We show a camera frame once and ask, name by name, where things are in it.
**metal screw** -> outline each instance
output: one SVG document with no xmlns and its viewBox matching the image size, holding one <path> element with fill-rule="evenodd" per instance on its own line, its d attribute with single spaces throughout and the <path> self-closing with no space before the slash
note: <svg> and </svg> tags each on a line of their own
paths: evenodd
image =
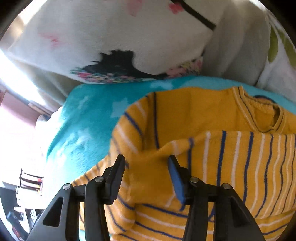
<svg viewBox="0 0 296 241">
<path fill-rule="evenodd" d="M 63 185 L 63 189 L 68 190 L 71 187 L 70 183 Z"/>
<path fill-rule="evenodd" d="M 198 182 L 198 178 L 197 177 L 191 177 L 190 178 L 190 182 L 197 183 Z"/>
<path fill-rule="evenodd" d="M 223 183 L 222 184 L 222 187 L 224 188 L 224 189 L 231 189 L 231 185 L 229 184 L 229 183 Z"/>
<path fill-rule="evenodd" d="M 96 183 L 100 183 L 102 181 L 104 181 L 104 178 L 102 176 L 96 177 L 96 179 L 95 179 Z"/>
</svg>

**teal blanket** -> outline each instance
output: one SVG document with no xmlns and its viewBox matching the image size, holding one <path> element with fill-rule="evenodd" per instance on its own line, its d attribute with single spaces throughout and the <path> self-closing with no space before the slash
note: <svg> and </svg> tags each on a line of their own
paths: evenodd
<svg viewBox="0 0 296 241">
<path fill-rule="evenodd" d="M 219 78 L 194 76 L 76 87 L 66 100 L 57 134 L 47 151 L 44 197 L 50 201 L 64 183 L 72 182 L 107 155 L 111 133 L 119 117 L 130 104 L 147 93 L 189 86 L 222 90 L 240 85 L 248 94 L 266 96 L 296 114 L 296 106 L 278 94 Z"/>
</svg>

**striped sweater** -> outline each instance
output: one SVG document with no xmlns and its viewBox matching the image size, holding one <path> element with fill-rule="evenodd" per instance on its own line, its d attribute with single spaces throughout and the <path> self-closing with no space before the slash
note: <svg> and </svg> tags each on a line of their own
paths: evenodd
<svg viewBox="0 0 296 241">
<path fill-rule="evenodd" d="M 123 154 L 118 198 L 105 206 L 113 240 L 181 240 L 189 207 L 177 200 L 167 169 L 175 155 L 193 176 L 230 183 L 266 240 L 276 240 L 295 211 L 296 116 L 242 87 L 151 93 L 131 105 L 112 133 L 110 151 L 73 182 L 87 183 Z M 215 213 L 209 204 L 208 240 Z M 80 208 L 80 228 L 84 210 Z"/>
</svg>

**green leaf print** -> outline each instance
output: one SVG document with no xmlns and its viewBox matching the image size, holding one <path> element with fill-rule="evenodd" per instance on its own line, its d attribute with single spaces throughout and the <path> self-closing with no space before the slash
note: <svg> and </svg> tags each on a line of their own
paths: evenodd
<svg viewBox="0 0 296 241">
<path fill-rule="evenodd" d="M 279 43 L 274 31 L 274 28 L 270 26 L 270 44 L 268 50 L 268 62 L 271 63 L 276 58 L 276 55 L 279 50 Z"/>
<path fill-rule="evenodd" d="M 286 54 L 289 58 L 290 64 L 292 65 L 293 68 L 296 68 L 296 52 L 293 48 L 293 44 L 285 36 L 285 34 L 282 31 L 280 31 L 279 29 L 277 29 L 277 31 L 278 31 L 281 41 L 284 45 L 284 48 L 285 48 Z"/>
</svg>

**yellow sweater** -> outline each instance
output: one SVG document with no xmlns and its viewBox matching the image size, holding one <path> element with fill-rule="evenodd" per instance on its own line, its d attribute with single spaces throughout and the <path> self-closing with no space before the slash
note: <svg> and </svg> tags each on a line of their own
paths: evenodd
<svg viewBox="0 0 296 241">
<path fill-rule="evenodd" d="M 189 207 L 180 211 L 169 155 L 204 182 L 230 183 L 267 240 L 295 211 L 296 116 L 242 87 L 151 93 L 131 105 L 112 133 L 109 154 L 73 182 L 102 175 L 118 154 L 127 160 L 118 198 L 105 206 L 114 240 L 181 240 Z M 81 221 L 84 220 L 83 205 Z M 212 206 L 208 239 L 213 239 Z"/>
</svg>

